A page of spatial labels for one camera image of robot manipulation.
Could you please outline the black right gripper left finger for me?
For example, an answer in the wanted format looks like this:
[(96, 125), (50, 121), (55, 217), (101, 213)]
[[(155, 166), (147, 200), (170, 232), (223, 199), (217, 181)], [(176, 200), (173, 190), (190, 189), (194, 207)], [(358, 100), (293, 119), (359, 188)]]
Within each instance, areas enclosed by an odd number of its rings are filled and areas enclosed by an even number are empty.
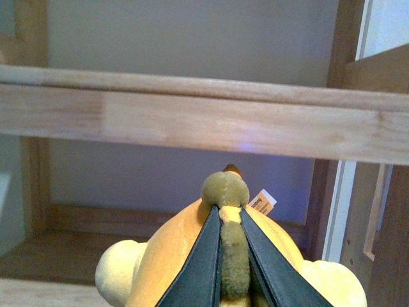
[(181, 271), (157, 306), (218, 306), (223, 249), (219, 210), (214, 206)]

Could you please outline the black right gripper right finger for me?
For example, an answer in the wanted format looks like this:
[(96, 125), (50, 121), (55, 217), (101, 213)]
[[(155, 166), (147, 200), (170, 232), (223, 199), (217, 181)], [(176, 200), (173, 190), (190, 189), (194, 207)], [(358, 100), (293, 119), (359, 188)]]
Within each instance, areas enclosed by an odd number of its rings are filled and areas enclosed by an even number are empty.
[(246, 210), (240, 212), (249, 259), (251, 306), (332, 306), (271, 242)]

